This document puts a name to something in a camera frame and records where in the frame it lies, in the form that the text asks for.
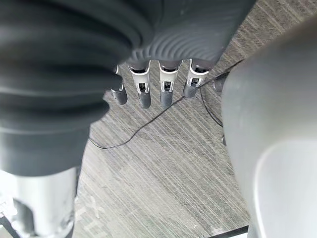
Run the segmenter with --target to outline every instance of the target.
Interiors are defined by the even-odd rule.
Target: black cable
[[[113,146],[110,146],[110,147],[102,147],[100,146],[99,144],[97,144],[91,137],[89,137],[89,140],[95,145],[97,146],[98,148],[100,149],[112,149],[112,148],[115,148],[115,147],[118,147],[118,146],[121,146],[121,145],[125,145],[126,143],[130,142],[130,140],[132,140],[132,138],[141,130],[143,129],[144,127],[146,127],[147,125],[151,124],[152,122],[154,122],[157,118],[159,118],[163,113],[165,113],[168,109],[170,109],[173,105],[179,103],[180,101],[182,101],[185,97],[181,97],[180,99],[176,100],[175,102],[173,102],[168,108],[164,109],[161,113],[159,113],[158,115],[156,115],[153,119],[151,119],[149,122],[145,123],[144,125],[142,125],[139,129],[137,129],[133,134],[132,136],[125,142],[121,143],[121,144],[118,144],[118,145],[113,145]]]
[[[223,73],[221,73],[220,75],[218,75],[217,77],[215,78],[212,78],[210,79],[209,81],[207,81],[206,83],[202,84],[201,86],[199,86],[199,90],[200,90],[200,94],[201,94],[201,98],[202,98],[202,101],[203,101],[203,104],[206,108],[206,111],[208,112],[208,114],[211,116],[211,118],[221,127],[223,127],[223,124],[222,122],[208,109],[208,107],[206,106],[205,104],[205,101],[204,101],[204,98],[203,98],[203,95],[202,95],[202,90],[201,88],[206,86],[207,84],[217,80],[217,78],[221,77],[222,75],[224,75],[225,73],[229,72],[233,67],[235,67],[237,64],[239,64],[240,62],[242,62],[243,60],[240,60],[238,62],[236,62],[234,65],[230,66],[229,68],[227,68]],[[93,145],[95,145],[96,147],[100,148],[100,149],[112,149],[112,148],[116,148],[116,147],[119,147],[119,146],[122,146],[122,145],[125,145],[127,144],[128,142],[130,142],[134,137],[135,135],[140,131],[142,130],[144,127],[146,127],[147,125],[151,124],[152,122],[154,122],[157,118],[159,118],[163,113],[165,113],[168,109],[170,109],[172,106],[174,106],[175,104],[179,103],[180,101],[182,101],[185,97],[182,96],[180,99],[176,100],[174,103],[172,103],[168,108],[164,109],[161,113],[159,113],[158,115],[156,115],[153,119],[151,119],[150,121],[148,121],[147,123],[145,123],[144,125],[142,125],[139,129],[137,129],[133,134],[132,136],[126,140],[125,142],[121,143],[121,144],[117,144],[117,145],[113,145],[113,146],[110,146],[110,147],[104,147],[104,146],[101,146],[99,145],[96,141],[94,141],[91,137],[89,137],[89,140],[91,141],[91,143]]]
[[[206,111],[208,112],[208,114],[210,115],[210,117],[214,120],[214,122],[216,122],[219,126],[223,127],[222,121],[220,121],[220,119],[217,118],[217,116],[216,116],[214,113],[212,113],[212,112],[208,109],[208,107],[207,107],[207,105],[206,105],[206,103],[205,103],[205,100],[204,100],[204,98],[203,98],[202,88],[200,88],[199,91],[200,91],[200,96],[201,96],[201,98],[202,98],[202,101],[203,101],[203,104],[204,104],[204,107],[205,107]]]

